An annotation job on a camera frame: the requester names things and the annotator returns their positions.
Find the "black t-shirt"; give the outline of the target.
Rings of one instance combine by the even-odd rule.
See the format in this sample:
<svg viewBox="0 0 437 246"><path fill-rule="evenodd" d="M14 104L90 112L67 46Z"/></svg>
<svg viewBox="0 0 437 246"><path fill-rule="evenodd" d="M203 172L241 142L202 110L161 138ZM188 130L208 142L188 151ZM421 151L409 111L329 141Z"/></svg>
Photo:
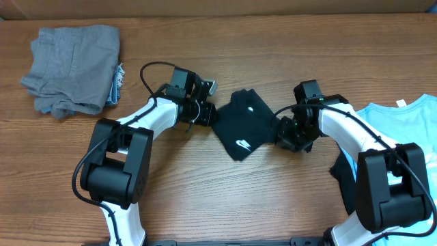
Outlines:
<svg viewBox="0 0 437 246"><path fill-rule="evenodd" d="M212 129L235 161L275 141L280 120L253 89L234 92L217 114Z"/></svg>

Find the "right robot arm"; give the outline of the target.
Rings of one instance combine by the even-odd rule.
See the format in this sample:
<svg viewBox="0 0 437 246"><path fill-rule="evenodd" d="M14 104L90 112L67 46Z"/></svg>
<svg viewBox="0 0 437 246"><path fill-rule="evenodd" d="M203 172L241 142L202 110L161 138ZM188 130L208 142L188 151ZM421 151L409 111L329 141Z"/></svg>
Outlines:
<svg viewBox="0 0 437 246"><path fill-rule="evenodd" d="M323 236L292 238L291 245L372 245L401 228L436 218L425 156L415 143L400 144L360 118L343 96L322 94L318 82L294 88L292 118L281 119L275 143L292 152L310 152L318 137L331 137L354 157L356 208Z"/></svg>

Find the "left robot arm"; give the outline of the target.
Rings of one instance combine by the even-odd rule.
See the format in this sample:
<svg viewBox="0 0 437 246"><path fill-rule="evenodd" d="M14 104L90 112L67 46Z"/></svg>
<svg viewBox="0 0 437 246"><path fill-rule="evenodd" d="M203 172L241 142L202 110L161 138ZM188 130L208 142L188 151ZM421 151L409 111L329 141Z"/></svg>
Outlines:
<svg viewBox="0 0 437 246"><path fill-rule="evenodd" d="M151 92L144 107L125 118L96 122L87 153L73 172L72 190L102 210L110 234L107 245L147 245L139 200L153 141L178 122L211 125L216 109L208 97L216 89L216 81L174 66L170 82Z"/></svg>

